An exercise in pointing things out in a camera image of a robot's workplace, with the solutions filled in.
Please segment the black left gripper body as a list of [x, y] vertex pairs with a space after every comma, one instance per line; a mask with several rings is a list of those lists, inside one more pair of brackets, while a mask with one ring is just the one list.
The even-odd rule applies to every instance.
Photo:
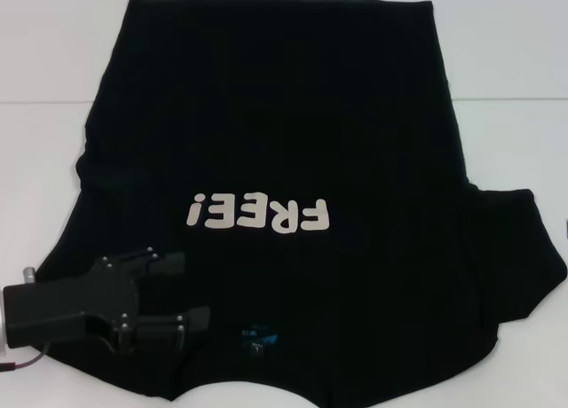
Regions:
[[101, 257], [80, 276], [6, 286], [2, 326], [7, 346], [93, 336], [113, 351], [130, 352], [138, 326], [138, 276], [137, 257]]

